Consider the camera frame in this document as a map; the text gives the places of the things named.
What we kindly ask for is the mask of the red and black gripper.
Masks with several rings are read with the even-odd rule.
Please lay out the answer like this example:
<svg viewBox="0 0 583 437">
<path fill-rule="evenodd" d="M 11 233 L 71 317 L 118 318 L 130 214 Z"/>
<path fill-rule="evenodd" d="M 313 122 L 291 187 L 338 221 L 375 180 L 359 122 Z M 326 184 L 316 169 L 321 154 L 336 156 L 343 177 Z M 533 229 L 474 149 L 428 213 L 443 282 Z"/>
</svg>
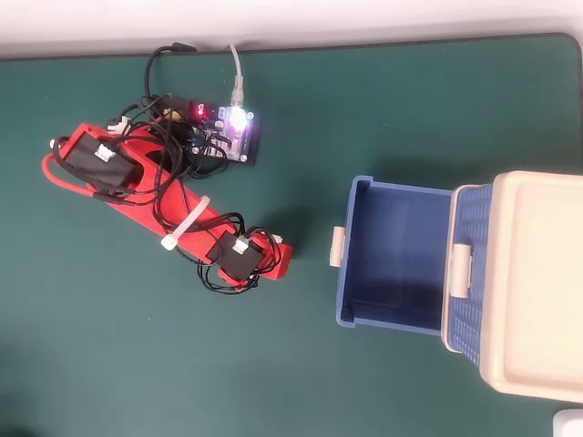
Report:
<svg viewBox="0 0 583 437">
<path fill-rule="evenodd" d="M 248 229 L 240 235 L 225 232 L 207 255 L 207 288 L 211 291 L 248 291 L 261 278 L 282 279 L 292 260 L 293 247 L 267 229 Z"/>
</svg>

